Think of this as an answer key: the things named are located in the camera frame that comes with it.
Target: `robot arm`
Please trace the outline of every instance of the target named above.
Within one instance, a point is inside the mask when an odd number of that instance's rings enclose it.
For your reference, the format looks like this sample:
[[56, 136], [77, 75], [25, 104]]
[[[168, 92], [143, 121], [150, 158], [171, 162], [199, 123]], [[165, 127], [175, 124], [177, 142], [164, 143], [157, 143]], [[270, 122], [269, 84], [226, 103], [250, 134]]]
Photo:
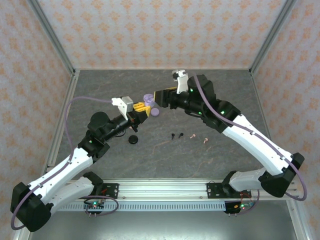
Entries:
[[103, 180], [93, 172], [87, 172], [78, 181], [65, 186], [76, 174], [100, 159], [110, 148], [108, 141], [129, 127], [135, 132], [149, 116], [150, 107], [134, 104], [128, 97], [113, 98], [112, 104], [118, 106], [120, 115], [110, 120], [104, 112], [96, 112], [90, 119], [85, 137], [74, 149], [72, 159], [68, 156], [55, 168], [30, 184], [22, 182], [12, 191], [10, 211], [15, 212], [18, 204], [30, 191], [38, 187], [22, 203], [17, 218], [34, 232], [40, 229], [59, 208], [88, 195], [100, 195]]
[[280, 158], [270, 146], [256, 137], [255, 134], [259, 134], [264, 140], [274, 146], [297, 169], [303, 163], [304, 157], [300, 153], [291, 154], [277, 146], [252, 126], [234, 105], [230, 102], [217, 99], [213, 83], [204, 75], [198, 75], [197, 78], [204, 95], [213, 109], [229, 121], [252, 130], [252, 134], [221, 120], [213, 114], [203, 101], [194, 77], [189, 78], [185, 70], [173, 71], [172, 75], [178, 86], [154, 93], [155, 102], [160, 107], [166, 108], [170, 106], [170, 109], [181, 108], [184, 109], [186, 114], [200, 118], [208, 127], [236, 141], [264, 166], [264, 168], [255, 171], [230, 172], [223, 181], [223, 191], [228, 196], [232, 196], [233, 193], [242, 190], [262, 188], [269, 194], [281, 198], [296, 173], [287, 162]]

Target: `gray stone surface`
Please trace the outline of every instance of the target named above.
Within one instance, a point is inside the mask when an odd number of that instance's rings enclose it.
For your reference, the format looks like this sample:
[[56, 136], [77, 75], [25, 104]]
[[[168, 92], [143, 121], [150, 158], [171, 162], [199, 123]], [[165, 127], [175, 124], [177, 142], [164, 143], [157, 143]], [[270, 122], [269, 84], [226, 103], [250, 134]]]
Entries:
[[[196, 70], [213, 82], [218, 99], [234, 104], [263, 134], [266, 128], [259, 109], [249, 72], [246, 70]], [[176, 86], [170, 70], [81, 70], [74, 96], [111, 99], [130, 96], [142, 102], [144, 94]], [[90, 117], [103, 111], [112, 119], [119, 115], [117, 107], [90, 100], [71, 105], [68, 122], [75, 144], [85, 136]], [[171, 133], [176, 137], [171, 140]], [[128, 142], [137, 135], [135, 145]], [[150, 116], [138, 128], [128, 129], [125, 136], [109, 141], [110, 150], [86, 169], [101, 178], [212, 178], [221, 179], [229, 171], [250, 171], [261, 167], [245, 149], [228, 137], [207, 127], [182, 109], [160, 108], [158, 117]], [[69, 153], [63, 136], [57, 162]]]

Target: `black cap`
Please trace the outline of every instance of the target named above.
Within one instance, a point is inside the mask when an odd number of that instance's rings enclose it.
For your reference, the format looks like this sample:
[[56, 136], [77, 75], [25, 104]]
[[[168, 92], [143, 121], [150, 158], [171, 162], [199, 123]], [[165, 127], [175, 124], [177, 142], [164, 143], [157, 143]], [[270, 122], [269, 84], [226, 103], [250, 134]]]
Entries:
[[129, 137], [129, 143], [130, 144], [136, 144], [138, 142], [138, 137], [136, 135], [131, 135]]

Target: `cable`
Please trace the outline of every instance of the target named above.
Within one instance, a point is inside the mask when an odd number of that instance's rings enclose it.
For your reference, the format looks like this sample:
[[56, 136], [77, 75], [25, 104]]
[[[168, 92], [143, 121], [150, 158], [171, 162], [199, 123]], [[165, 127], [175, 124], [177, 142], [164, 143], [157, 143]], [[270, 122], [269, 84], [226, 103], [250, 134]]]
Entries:
[[[115, 200], [113, 197], [110, 197], [110, 196], [90, 195], [90, 196], [84, 196], [84, 197], [82, 197], [82, 198], [83, 198], [83, 199], [84, 199], [84, 198], [88, 198], [88, 199], [99, 199], [99, 198], [100, 198], [100, 199], [110, 199], [110, 200], [112, 200], [112, 201], [114, 201], [114, 202], [116, 203], [115, 209], [113, 209], [112, 211], [107, 211], [107, 212], [104, 212], [104, 213], [100, 213], [100, 214], [98, 214], [98, 215], [95, 214], [95, 217], [101, 217], [101, 216], [113, 214], [113, 213], [114, 213], [115, 211], [117, 211], [118, 208], [119, 208], [119, 202], [118, 202], [117, 200]], [[88, 207], [89, 207], [89, 205], [86, 206], [86, 208], [85, 208], [85, 213], [90, 216], [91, 214], [88, 212]]]
[[18, 203], [18, 205], [16, 206], [14, 212], [13, 212], [13, 215], [12, 215], [12, 218], [11, 218], [11, 228], [13, 230], [20, 230], [20, 229], [23, 229], [25, 227], [25, 225], [21, 225], [21, 226], [15, 226], [15, 219], [16, 219], [16, 216], [17, 216], [17, 213], [19, 211], [19, 209], [21, 208], [22, 204], [24, 204], [24, 202], [28, 199], [28, 197], [34, 193], [34, 191], [36, 191], [38, 188], [40, 188], [42, 185], [44, 185], [45, 183], [47, 183], [48, 181], [50, 181], [51, 179], [53, 179], [55, 176], [57, 176], [59, 173], [61, 173], [67, 166], [68, 164], [70, 164], [71, 162], [71, 159], [74, 155], [74, 151], [75, 149], [73, 148], [73, 143], [72, 143], [72, 140], [71, 140], [71, 137], [70, 137], [70, 134], [69, 134], [69, 129], [68, 129], [68, 122], [67, 122], [67, 112], [68, 112], [68, 109], [69, 109], [69, 106], [72, 102], [74, 102], [75, 100], [79, 100], [79, 99], [87, 99], [87, 100], [93, 100], [93, 101], [97, 101], [97, 102], [101, 102], [101, 103], [112, 103], [111, 100], [103, 100], [103, 99], [97, 99], [97, 98], [94, 98], [94, 97], [89, 97], [89, 96], [77, 96], [73, 99], [71, 99], [66, 107], [65, 107], [65, 110], [64, 110], [64, 129], [65, 129], [65, 135], [68, 139], [68, 143], [70, 145], [70, 157], [68, 159], [68, 161], [65, 163], [65, 165], [63, 165], [63, 167], [61, 167], [57, 172], [55, 172], [53, 175], [51, 175], [50, 177], [48, 177], [47, 179], [45, 179], [44, 181], [42, 181], [39, 185], [37, 185], [36, 187], [34, 187], [33, 189], [31, 189], [23, 198], [22, 200]]
[[221, 116], [216, 110], [214, 110], [214, 108], [210, 105], [208, 99], [206, 98], [206, 95], [204, 94], [204, 91], [203, 91], [203, 89], [202, 89], [202, 87], [201, 87], [201, 85], [200, 85], [200, 82], [199, 82], [199, 79], [198, 79], [196, 73], [193, 72], [193, 71], [189, 71], [189, 73], [191, 73], [191, 74], [193, 75], [195, 84], [196, 84], [196, 86], [197, 86], [197, 88], [198, 88], [198, 91], [199, 91], [199, 93], [200, 93], [200, 95], [201, 95], [201, 98], [202, 98], [202, 100], [204, 101], [205, 105], [209, 108], [209, 110], [210, 110], [217, 118], [221, 119], [222, 121], [224, 121], [224, 122], [226, 122], [226, 123], [228, 123], [228, 124], [230, 124], [230, 125], [232, 125], [232, 126], [236, 126], [236, 127], [238, 127], [238, 128], [241, 128], [241, 129], [249, 132], [249, 133], [252, 134], [252, 135], [255, 135], [257, 138], [259, 138], [259, 139], [262, 140], [265, 144], [267, 144], [272, 150], [274, 150], [274, 151], [276, 152], [276, 154], [278, 154], [278, 155], [280, 156], [280, 158], [283, 158], [284, 161], [285, 161], [287, 164], [289, 164], [289, 166], [295, 171], [296, 175], [298, 176], [298, 178], [299, 178], [299, 180], [300, 180], [300, 182], [301, 182], [301, 185], [302, 185], [302, 188], [303, 188], [303, 196], [300, 198], [300, 197], [293, 196], [293, 195], [291, 195], [291, 194], [289, 194], [289, 193], [287, 193], [287, 192], [286, 192], [285, 194], [286, 194], [287, 196], [289, 196], [290, 198], [292, 198], [292, 199], [294, 199], [294, 200], [297, 200], [297, 201], [304, 201], [304, 200], [306, 200], [306, 198], [307, 198], [307, 186], [306, 186], [306, 183], [305, 183], [302, 175], [300, 174], [299, 170], [296, 168], [296, 166], [295, 166], [291, 161], [289, 161], [288, 159], [286, 159], [286, 157], [285, 157], [280, 151], [278, 151], [278, 149], [277, 149], [276, 147], [274, 147], [271, 143], [269, 143], [269, 142], [268, 142], [266, 139], [264, 139], [261, 135], [255, 133], [253, 130], [251, 130], [251, 129], [245, 127], [245, 126], [242, 126], [242, 125], [240, 125], [240, 124], [238, 124], [238, 123], [236, 123], [236, 122], [230, 121], [229, 119]]
[[244, 195], [246, 195], [249, 199], [250, 199], [250, 201], [253, 203], [254, 201], [252, 201], [252, 199], [251, 199], [251, 197], [249, 196], [249, 194], [247, 194], [246, 192], [240, 192], [242, 195], [241, 195], [241, 202], [243, 201], [243, 199], [244, 199]]
[[194, 117], [194, 118], [201, 118], [201, 116], [198, 116], [198, 115], [195, 115], [195, 114], [192, 114], [192, 113], [189, 113], [187, 111], [185, 111], [185, 114], [191, 116], [191, 117]]
[[243, 215], [243, 214], [247, 214], [247, 213], [251, 212], [257, 206], [257, 203], [259, 202], [259, 199], [260, 199], [260, 191], [259, 191], [259, 189], [257, 189], [256, 191], [257, 191], [256, 201], [254, 202], [252, 207], [250, 207], [247, 211], [241, 211], [241, 212], [239, 212], [237, 214], [231, 214], [231, 215], [239, 216], [239, 215]]

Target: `wallpaper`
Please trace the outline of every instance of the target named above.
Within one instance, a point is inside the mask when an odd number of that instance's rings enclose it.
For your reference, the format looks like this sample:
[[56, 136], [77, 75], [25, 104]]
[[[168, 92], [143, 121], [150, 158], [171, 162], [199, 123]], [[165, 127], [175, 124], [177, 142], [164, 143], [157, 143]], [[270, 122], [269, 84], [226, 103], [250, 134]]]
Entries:
[[320, 1], [298, 0], [254, 75], [273, 140], [304, 155], [309, 224], [320, 236]]
[[80, 69], [248, 69], [285, 0], [40, 0]]
[[70, 75], [26, 0], [0, 2], [0, 233], [19, 182], [42, 173]]

